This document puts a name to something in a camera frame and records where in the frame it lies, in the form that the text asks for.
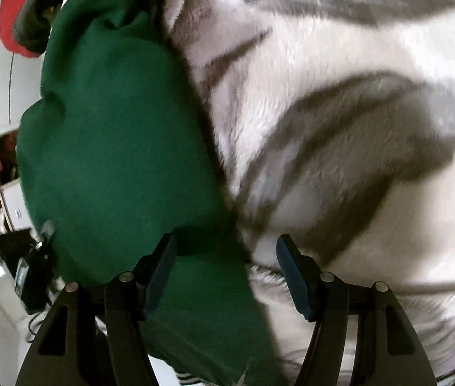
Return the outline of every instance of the patterned blanket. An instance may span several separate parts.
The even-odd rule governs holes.
[[[435,374],[455,369],[455,0],[158,2],[290,382],[313,327],[273,273],[282,233],[346,282],[388,282]]]

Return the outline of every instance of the metal screw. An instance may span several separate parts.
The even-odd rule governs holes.
[[[324,273],[321,273],[321,280],[325,281],[326,283],[331,283],[333,280],[335,280],[335,276],[333,273],[326,271]]]
[[[131,273],[130,271],[125,271],[123,272],[121,275],[119,275],[119,280],[120,281],[123,281],[124,283],[127,283],[128,281],[131,281],[133,280],[133,273]]]
[[[388,290],[388,285],[383,281],[378,281],[374,286],[380,292],[386,292]]]
[[[74,293],[78,288],[79,288],[79,285],[75,281],[72,281],[65,286],[65,290],[68,293]]]

